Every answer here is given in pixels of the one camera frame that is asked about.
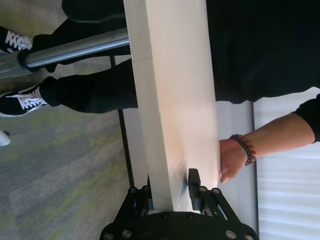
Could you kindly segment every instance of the gray carpet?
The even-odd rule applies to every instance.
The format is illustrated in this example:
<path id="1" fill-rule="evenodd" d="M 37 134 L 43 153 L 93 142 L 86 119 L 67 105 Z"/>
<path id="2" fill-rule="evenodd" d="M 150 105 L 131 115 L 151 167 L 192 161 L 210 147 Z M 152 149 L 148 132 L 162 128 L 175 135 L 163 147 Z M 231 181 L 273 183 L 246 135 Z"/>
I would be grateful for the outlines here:
<path id="1" fill-rule="evenodd" d="M 65 19 L 59 0 L 0 0 L 0 25 L 29 36 Z M 110 67 L 107 57 L 59 66 L 54 77 Z M 45 71 L 0 80 L 0 93 L 39 83 Z M 129 187 L 119 116 L 45 106 L 0 118 L 0 240 L 92 240 L 112 222 Z"/>

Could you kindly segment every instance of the sneaker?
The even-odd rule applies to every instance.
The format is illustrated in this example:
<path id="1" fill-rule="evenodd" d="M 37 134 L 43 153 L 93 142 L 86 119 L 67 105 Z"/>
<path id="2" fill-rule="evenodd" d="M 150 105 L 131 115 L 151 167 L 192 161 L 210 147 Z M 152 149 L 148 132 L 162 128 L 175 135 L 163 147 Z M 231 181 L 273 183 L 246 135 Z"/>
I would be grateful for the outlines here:
<path id="1" fill-rule="evenodd" d="M 13 53 L 22 49 L 31 49 L 32 39 L 21 36 L 3 26 L 0 26 L 0 51 Z"/>
<path id="2" fill-rule="evenodd" d="M 0 117 L 22 117 L 47 105 L 41 97 L 39 84 L 21 91 L 0 95 Z"/>

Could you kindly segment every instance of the black shirt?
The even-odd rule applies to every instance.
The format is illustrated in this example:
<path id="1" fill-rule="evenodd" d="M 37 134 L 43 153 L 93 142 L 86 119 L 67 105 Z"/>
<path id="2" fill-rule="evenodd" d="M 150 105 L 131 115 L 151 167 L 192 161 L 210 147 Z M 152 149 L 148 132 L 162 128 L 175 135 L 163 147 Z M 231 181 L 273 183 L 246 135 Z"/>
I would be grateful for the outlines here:
<path id="1" fill-rule="evenodd" d="M 320 87 L 320 1 L 207 0 L 217 101 Z M 295 112 L 320 140 L 320 95 Z"/>

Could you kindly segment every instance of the black pants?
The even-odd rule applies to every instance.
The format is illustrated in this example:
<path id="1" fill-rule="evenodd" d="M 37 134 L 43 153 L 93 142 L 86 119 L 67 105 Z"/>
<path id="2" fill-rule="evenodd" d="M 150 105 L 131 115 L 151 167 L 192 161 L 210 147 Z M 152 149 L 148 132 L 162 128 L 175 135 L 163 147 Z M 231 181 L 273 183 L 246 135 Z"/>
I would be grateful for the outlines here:
<path id="1" fill-rule="evenodd" d="M 108 20 L 101 24 L 66 20 L 53 34 L 36 36 L 33 39 L 32 50 L 39 51 L 125 27 L 125 19 Z M 129 54 L 129 46 L 124 46 L 62 61 L 59 64 L 71 64 L 91 57 Z M 56 63 L 50 64 L 46 69 L 54 72 L 56 66 Z M 89 75 L 72 75 L 59 79 L 47 77 L 39 89 L 49 105 L 64 105 L 83 113 L 106 113 L 116 109 L 138 107 L 131 59 L 111 69 Z"/>

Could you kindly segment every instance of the black sleeve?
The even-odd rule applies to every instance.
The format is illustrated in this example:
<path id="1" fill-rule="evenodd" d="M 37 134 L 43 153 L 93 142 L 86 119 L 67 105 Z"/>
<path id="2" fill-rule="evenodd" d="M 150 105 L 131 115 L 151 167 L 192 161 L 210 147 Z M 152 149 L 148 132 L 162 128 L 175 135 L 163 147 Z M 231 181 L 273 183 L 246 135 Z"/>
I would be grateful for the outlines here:
<path id="1" fill-rule="evenodd" d="M 315 142 L 320 141 L 320 94 L 315 99 L 311 99 L 301 104 L 294 112 L 303 118 L 312 128 Z"/>

